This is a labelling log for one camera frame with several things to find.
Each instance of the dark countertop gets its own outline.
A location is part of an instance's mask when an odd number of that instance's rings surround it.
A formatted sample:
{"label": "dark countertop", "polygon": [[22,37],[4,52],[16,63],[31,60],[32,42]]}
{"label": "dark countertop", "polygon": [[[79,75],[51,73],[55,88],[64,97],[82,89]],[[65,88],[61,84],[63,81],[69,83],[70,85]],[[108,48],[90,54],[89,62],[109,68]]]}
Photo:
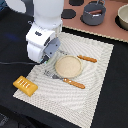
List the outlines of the dark countertop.
{"label": "dark countertop", "polygon": [[[27,56],[25,36],[31,27],[28,21],[33,18],[11,10],[3,17],[0,15],[0,62],[32,62]],[[67,28],[63,28],[63,32],[114,44],[91,128],[128,127],[128,44]],[[32,68],[32,65],[0,64],[0,106],[53,128],[79,128],[13,97],[17,89],[12,83],[21,75],[26,77]]]}

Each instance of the black cable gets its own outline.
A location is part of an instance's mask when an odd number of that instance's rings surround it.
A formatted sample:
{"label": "black cable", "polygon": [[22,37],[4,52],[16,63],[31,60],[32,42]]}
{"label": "black cable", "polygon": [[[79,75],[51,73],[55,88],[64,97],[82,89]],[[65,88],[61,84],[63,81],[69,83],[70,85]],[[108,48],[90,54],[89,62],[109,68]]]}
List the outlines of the black cable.
{"label": "black cable", "polygon": [[0,62],[0,64],[3,64],[3,65],[12,65],[12,64],[40,65],[41,63],[27,63],[27,62],[10,62],[10,63],[5,63],[5,62]]}

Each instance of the utensil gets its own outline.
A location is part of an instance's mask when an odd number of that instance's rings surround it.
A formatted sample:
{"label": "utensil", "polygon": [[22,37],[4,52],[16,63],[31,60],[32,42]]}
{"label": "utensil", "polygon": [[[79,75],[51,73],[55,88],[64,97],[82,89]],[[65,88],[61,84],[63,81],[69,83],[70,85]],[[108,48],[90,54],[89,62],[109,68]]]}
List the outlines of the utensil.
{"label": "utensil", "polygon": [[69,80],[67,78],[61,78],[61,77],[59,77],[59,76],[57,76],[57,75],[55,75],[55,74],[53,74],[53,73],[51,73],[51,72],[49,72],[47,70],[45,70],[44,74],[46,76],[52,78],[52,79],[60,79],[63,82],[68,83],[68,84],[73,85],[73,86],[76,86],[78,88],[81,88],[81,89],[84,89],[85,88],[85,86],[83,84],[77,83],[77,82],[72,81],[72,80]]}
{"label": "utensil", "polygon": [[128,4],[118,9],[118,16],[121,26],[128,30]]}
{"label": "utensil", "polygon": [[[71,55],[70,53],[65,52],[65,51],[62,51],[60,49],[58,49],[57,51],[60,52],[60,53],[62,53],[62,54],[64,54],[64,55]],[[93,62],[93,63],[96,63],[97,62],[96,59],[90,58],[90,57],[87,57],[87,56],[78,55],[77,57],[80,58],[80,59],[86,60],[86,61]]]}

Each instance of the beige cloth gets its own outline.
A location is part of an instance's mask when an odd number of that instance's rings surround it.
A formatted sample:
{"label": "beige cloth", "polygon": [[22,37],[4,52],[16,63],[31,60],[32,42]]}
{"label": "beige cloth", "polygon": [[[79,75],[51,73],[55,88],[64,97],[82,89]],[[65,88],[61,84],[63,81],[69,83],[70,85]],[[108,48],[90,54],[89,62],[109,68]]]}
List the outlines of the beige cloth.
{"label": "beige cloth", "polygon": [[86,88],[80,89],[44,75],[45,69],[56,74],[55,62],[63,56],[62,53],[56,52],[47,64],[35,66],[28,74],[27,78],[39,89],[31,97],[17,90],[14,97],[81,128],[90,128],[113,45],[63,32],[59,39],[59,49],[74,56],[84,55],[97,59],[97,63],[82,60],[82,74],[72,79],[84,84]]}

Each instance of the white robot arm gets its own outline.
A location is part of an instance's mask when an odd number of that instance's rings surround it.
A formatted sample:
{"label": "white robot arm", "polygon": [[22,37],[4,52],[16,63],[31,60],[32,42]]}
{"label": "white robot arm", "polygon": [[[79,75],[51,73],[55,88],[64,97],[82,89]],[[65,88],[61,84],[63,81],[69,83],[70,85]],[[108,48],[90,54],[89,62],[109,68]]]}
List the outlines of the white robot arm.
{"label": "white robot arm", "polygon": [[28,57],[40,63],[51,58],[60,46],[64,0],[5,0],[14,11],[34,17],[26,35]]}

